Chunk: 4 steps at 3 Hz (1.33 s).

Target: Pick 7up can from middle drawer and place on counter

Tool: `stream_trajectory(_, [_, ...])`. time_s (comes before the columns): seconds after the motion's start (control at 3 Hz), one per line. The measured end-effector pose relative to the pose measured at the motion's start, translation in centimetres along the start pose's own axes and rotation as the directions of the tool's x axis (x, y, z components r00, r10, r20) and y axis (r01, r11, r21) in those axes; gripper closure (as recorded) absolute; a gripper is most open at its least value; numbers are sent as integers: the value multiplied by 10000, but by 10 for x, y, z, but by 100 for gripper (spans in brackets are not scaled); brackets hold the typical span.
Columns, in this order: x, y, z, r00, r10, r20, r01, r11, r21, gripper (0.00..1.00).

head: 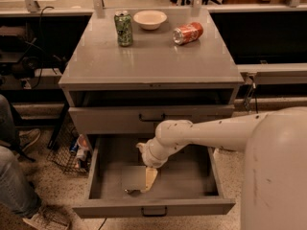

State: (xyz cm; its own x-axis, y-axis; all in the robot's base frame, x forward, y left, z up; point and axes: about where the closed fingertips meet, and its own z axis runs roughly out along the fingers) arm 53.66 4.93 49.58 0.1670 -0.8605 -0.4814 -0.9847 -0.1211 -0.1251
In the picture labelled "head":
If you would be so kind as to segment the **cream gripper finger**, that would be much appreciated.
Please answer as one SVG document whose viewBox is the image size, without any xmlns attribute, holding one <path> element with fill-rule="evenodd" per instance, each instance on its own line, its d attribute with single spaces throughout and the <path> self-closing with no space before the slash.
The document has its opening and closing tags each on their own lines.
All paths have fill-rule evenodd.
<svg viewBox="0 0 307 230">
<path fill-rule="evenodd" d="M 142 186 L 141 186 L 141 189 L 140 189 L 141 193 L 146 193 L 152 188 L 152 186 L 153 186 L 153 184 L 156 180 L 157 174 L 158 174 L 158 171 L 155 168 L 147 167 L 145 169 L 145 173 L 144 173 L 144 176 L 142 178 Z"/>
</svg>

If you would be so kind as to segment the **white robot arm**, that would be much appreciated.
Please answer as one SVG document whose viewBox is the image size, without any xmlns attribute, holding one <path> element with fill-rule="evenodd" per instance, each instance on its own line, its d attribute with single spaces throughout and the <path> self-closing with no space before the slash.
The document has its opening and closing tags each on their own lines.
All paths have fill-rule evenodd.
<svg viewBox="0 0 307 230">
<path fill-rule="evenodd" d="M 307 108 L 194 124 L 164 121 L 139 143 L 143 162 L 160 168 L 188 145 L 245 155 L 241 230 L 307 230 Z"/>
</svg>

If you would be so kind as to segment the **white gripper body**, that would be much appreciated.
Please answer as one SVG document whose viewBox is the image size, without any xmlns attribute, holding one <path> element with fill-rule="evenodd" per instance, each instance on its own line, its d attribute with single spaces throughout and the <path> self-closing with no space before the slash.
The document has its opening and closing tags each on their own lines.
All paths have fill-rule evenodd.
<svg viewBox="0 0 307 230">
<path fill-rule="evenodd" d="M 156 169 L 161 168 L 175 151 L 174 147 L 163 145 L 157 138 L 150 139 L 146 143 L 137 143 L 136 147 L 141 153 L 144 164 Z"/>
</svg>

